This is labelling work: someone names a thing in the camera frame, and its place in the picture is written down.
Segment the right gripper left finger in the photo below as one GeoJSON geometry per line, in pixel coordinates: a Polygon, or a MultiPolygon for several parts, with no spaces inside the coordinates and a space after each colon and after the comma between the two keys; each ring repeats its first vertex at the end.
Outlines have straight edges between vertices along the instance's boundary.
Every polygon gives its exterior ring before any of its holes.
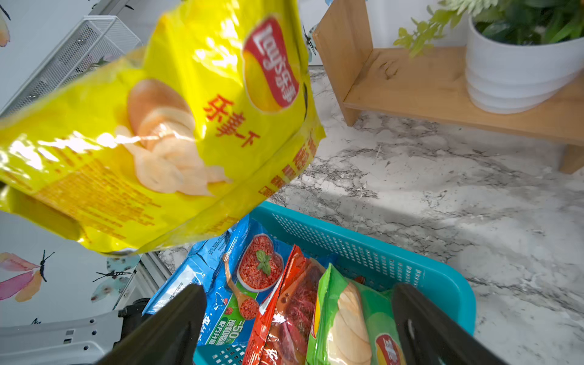
{"type": "Polygon", "coordinates": [[[190,284],[154,315],[144,315],[146,299],[118,312],[121,338],[99,364],[194,364],[207,306],[204,288],[190,284]]]}

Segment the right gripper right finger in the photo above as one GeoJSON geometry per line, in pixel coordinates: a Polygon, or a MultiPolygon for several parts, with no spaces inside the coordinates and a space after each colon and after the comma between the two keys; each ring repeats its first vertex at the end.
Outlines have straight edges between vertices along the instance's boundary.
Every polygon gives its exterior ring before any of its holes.
{"type": "Polygon", "coordinates": [[[407,364],[506,363],[410,284],[394,287],[392,311],[407,364]]]}

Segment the green Lay's chips bag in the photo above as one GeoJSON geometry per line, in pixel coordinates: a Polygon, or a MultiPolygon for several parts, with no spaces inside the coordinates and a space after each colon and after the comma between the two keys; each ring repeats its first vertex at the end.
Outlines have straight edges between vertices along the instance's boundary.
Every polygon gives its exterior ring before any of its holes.
{"type": "Polygon", "coordinates": [[[378,292],[330,265],[319,280],[307,364],[405,364],[392,310],[378,292]]]}

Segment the light blue lime chips bag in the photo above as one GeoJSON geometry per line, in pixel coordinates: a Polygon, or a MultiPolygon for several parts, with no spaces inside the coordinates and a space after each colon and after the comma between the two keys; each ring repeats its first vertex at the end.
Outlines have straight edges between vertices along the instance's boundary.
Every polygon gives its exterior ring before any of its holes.
{"type": "Polygon", "coordinates": [[[246,216],[229,235],[207,292],[198,345],[245,345],[281,280],[292,246],[246,216]]]}

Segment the red Lay's chips bag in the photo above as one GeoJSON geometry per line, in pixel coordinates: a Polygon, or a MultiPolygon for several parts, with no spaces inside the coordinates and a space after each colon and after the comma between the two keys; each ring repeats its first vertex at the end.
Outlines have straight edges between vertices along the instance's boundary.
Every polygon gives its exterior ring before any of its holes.
{"type": "Polygon", "coordinates": [[[244,364],[304,364],[316,309],[319,280],[325,272],[315,259],[293,246],[284,275],[255,320],[244,364]]]}

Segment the yellow Lay's chips bag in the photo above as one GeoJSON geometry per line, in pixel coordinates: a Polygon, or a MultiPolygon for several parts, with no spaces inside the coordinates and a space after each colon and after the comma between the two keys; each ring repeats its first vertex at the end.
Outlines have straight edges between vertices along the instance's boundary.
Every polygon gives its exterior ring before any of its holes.
{"type": "Polygon", "coordinates": [[[126,256],[217,237],[325,130],[296,1],[186,1],[124,56],[1,121],[1,209],[126,256]]]}

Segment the dark blue chips bag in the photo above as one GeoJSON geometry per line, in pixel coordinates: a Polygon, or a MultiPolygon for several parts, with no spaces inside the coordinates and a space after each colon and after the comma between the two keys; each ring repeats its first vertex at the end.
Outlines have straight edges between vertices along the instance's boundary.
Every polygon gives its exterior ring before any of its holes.
{"type": "Polygon", "coordinates": [[[150,299],[142,314],[155,315],[190,284],[201,285],[208,291],[234,228],[232,226],[219,237],[196,243],[179,268],[150,299]]]}

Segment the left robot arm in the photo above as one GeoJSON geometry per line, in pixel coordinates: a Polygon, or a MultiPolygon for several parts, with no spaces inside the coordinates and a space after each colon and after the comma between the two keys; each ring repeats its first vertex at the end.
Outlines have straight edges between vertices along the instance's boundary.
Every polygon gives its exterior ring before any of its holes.
{"type": "Polygon", "coordinates": [[[93,364],[143,322],[148,303],[65,322],[1,328],[2,364],[93,364]]]}

